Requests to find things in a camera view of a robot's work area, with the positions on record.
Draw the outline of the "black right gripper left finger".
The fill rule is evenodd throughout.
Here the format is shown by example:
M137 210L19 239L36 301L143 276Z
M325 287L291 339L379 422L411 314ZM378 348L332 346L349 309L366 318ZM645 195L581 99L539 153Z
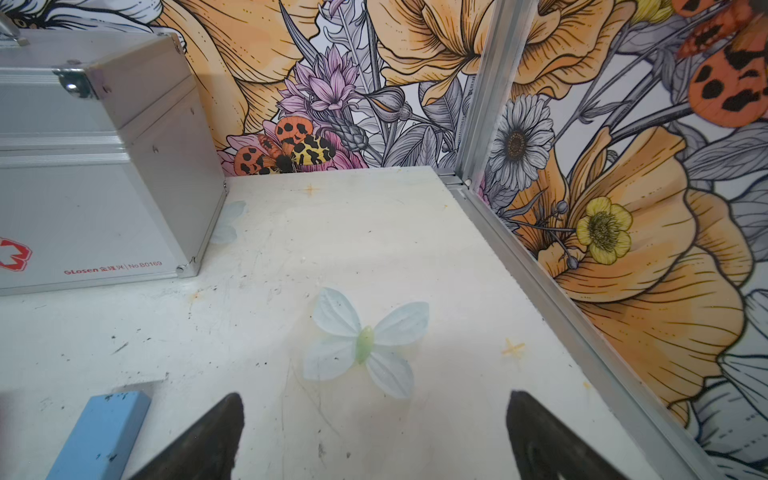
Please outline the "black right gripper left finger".
M132 479L230 480L244 424L242 398L229 393Z

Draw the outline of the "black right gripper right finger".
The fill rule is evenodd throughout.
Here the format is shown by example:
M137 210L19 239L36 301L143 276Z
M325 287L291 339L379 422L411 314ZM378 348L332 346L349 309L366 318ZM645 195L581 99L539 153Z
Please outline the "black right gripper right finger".
M526 391L510 392L505 422L522 479L626 479Z

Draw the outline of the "light blue wood block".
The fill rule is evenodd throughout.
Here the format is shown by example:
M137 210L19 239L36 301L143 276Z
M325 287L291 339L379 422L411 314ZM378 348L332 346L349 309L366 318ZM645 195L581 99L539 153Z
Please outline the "light blue wood block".
M47 479L120 479L150 403L141 391L90 398Z

